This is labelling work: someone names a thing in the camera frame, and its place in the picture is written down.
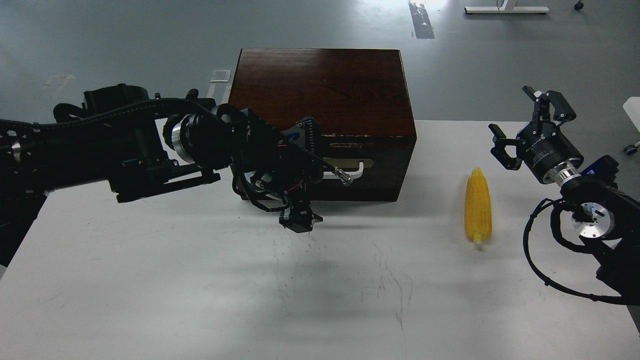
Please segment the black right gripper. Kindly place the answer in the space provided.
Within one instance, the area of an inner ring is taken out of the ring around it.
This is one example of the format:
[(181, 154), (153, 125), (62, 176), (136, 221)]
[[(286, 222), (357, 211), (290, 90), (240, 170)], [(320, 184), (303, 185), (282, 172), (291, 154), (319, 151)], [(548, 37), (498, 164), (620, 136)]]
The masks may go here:
[[(494, 123), (488, 125), (493, 133), (493, 148), (490, 153), (510, 171), (518, 171), (522, 162), (541, 184), (552, 183), (553, 177), (547, 173), (562, 162), (569, 162), (580, 167), (585, 161), (582, 153), (561, 132), (560, 124), (573, 121), (577, 114), (565, 96), (552, 89), (535, 90), (531, 86), (523, 86), (522, 91), (534, 102), (531, 123), (526, 125), (516, 139), (506, 137), (502, 129)], [(510, 156), (507, 147), (516, 149), (516, 156)]]

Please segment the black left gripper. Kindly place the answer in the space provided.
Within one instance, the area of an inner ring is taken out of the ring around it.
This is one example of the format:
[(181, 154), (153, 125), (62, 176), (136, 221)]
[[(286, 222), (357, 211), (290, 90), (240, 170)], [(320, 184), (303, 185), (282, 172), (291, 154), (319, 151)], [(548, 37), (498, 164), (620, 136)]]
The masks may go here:
[(215, 114), (228, 117), (232, 167), (245, 196), (263, 211), (281, 211), (279, 225), (288, 230), (308, 233), (323, 222), (307, 200), (307, 183), (336, 180), (349, 187), (354, 182), (350, 173), (323, 159), (322, 130), (312, 116), (280, 131), (251, 108), (222, 104)]

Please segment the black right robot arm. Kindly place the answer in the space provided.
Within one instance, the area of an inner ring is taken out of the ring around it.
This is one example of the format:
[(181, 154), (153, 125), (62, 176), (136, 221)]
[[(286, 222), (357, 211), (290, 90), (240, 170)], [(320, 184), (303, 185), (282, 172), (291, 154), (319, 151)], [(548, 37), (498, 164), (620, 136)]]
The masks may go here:
[[(530, 123), (515, 138), (506, 137), (496, 124), (491, 154), (507, 170), (525, 164), (541, 184), (555, 183), (561, 197), (538, 203), (523, 231), (525, 257), (546, 286), (571, 296), (611, 305), (637, 306), (639, 301), (639, 201), (620, 191), (616, 182), (618, 162), (604, 155), (584, 170), (583, 155), (562, 133), (564, 123), (576, 112), (562, 93), (522, 91), (534, 103)], [(592, 255), (599, 263), (597, 280), (617, 292), (617, 296), (596, 295), (573, 290), (546, 276), (530, 255), (530, 232), (537, 216), (551, 208), (550, 229), (554, 240), (570, 251)]]

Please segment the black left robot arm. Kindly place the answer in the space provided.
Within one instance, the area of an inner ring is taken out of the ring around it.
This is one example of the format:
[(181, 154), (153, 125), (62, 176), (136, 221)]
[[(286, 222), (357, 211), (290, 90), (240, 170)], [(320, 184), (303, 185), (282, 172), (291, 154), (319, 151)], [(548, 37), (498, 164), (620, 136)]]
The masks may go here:
[(313, 230), (306, 186), (326, 172), (353, 176), (325, 161), (322, 132), (307, 116), (279, 131), (252, 109), (201, 98), (150, 98), (117, 84), (84, 93), (82, 105), (58, 104), (55, 123), (0, 122), (1, 265), (8, 267), (48, 194), (109, 183), (119, 203), (217, 182), (233, 169), (233, 191), (296, 233)]

